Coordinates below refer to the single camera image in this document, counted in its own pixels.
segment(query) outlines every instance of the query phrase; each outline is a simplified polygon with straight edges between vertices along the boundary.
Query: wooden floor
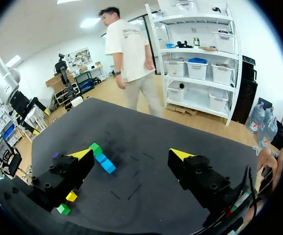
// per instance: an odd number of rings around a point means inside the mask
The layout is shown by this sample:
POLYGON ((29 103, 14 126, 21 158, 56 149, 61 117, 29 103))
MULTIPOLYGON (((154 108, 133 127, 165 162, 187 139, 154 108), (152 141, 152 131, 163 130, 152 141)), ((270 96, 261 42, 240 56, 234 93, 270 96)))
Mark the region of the wooden floor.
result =
MULTIPOLYGON (((160 97, 160 102, 163 107, 163 91, 161 76, 155 75, 155 86, 157 88, 158 95, 160 97)), ((97 85, 95 89, 85 93, 83 95, 84 99, 92 96, 97 99, 101 99, 110 103, 114 103, 123 107, 126 107, 126 98, 123 90, 116 86, 115 79, 109 78, 101 84, 97 85)), ((139 94, 138 100, 138 111, 148 114, 149 109, 147 106, 146 99, 143 95, 139 94)), ((49 117, 45 119, 46 123, 50 125, 54 119, 60 118, 66 113, 64 107, 58 108, 49 117)), ((226 119, 221 117, 216 117, 214 115, 198 112, 195 116, 190 116, 189 114, 180 114, 178 112, 170 111, 164 109, 163 117, 165 119, 178 122, 180 124, 206 131, 218 136, 222 136, 248 146, 257 146, 255 135, 247 130, 245 125, 239 124, 237 122, 231 121, 229 126, 226 126, 226 119)), ((23 161, 20 168, 24 171, 29 165, 31 165, 31 142, 27 139, 22 139, 16 146, 20 151, 23 161)))

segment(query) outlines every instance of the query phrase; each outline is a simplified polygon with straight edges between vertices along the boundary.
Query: black chair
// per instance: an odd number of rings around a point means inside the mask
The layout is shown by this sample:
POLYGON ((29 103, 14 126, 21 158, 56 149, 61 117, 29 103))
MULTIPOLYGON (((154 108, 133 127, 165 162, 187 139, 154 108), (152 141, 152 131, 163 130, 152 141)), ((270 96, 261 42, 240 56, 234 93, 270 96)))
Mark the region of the black chair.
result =
POLYGON ((0 137, 0 162, 1 170, 4 174, 14 177, 22 161, 22 157, 16 147, 11 147, 9 143, 0 137))

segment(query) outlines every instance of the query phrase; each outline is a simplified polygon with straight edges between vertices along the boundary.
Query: man's hair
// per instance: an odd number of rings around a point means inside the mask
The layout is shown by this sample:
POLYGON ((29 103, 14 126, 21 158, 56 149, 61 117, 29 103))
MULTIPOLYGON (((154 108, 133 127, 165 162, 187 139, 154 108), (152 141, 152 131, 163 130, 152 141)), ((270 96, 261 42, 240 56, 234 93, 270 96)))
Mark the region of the man's hair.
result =
POLYGON ((108 13, 108 14, 116 13, 118 17, 120 18, 120 10, 116 7, 108 7, 106 9, 101 10, 99 12, 99 16, 102 16, 104 13, 108 13))

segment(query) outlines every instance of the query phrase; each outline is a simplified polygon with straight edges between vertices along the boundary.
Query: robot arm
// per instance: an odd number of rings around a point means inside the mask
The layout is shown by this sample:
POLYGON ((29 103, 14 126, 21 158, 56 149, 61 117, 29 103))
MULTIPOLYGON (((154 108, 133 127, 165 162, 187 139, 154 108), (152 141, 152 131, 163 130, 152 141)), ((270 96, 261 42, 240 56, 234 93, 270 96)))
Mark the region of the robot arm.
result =
POLYGON ((18 71, 16 69, 9 71, 0 58, 0 103, 6 105, 10 104, 20 115, 20 118, 17 119, 18 124, 33 134, 39 134, 35 128, 28 125, 24 120, 34 105, 38 106, 47 115, 49 115, 49 112, 37 98, 29 100, 20 91, 18 91, 20 79, 18 71))

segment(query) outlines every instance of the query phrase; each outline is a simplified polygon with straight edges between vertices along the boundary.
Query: white t-shirt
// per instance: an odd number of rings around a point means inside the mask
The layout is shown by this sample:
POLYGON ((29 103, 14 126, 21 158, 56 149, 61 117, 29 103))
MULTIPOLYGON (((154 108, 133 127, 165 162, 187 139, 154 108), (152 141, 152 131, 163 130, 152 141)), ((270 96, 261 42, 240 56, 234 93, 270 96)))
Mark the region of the white t-shirt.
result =
POLYGON ((152 72, 145 66, 145 45, 148 44, 140 29, 125 20, 115 21, 108 26, 106 54, 123 53, 123 82, 137 80, 152 72))

